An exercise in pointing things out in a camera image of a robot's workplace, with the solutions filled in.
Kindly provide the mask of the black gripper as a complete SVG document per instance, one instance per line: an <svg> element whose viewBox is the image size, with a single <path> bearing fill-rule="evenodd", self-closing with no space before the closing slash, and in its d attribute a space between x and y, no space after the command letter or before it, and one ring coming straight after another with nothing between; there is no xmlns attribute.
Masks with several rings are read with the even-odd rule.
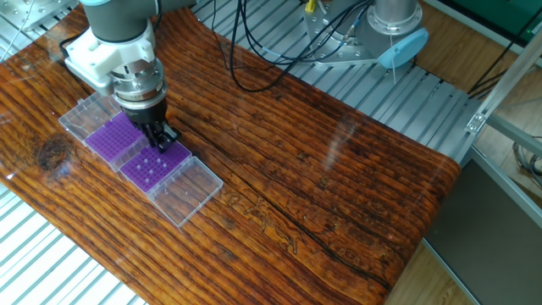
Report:
<svg viewBox="0 0 542 305"><path fill-rule="evenodd" d="M170 127L166 121L168 104L166 99L161 100L150 108L133 109L122 107L122 110L133 126L141 131L151 147L158 145L158 151L165 153L180 137L180 132ZM158 128L158 135L152 124L162 123Z"/></svg>

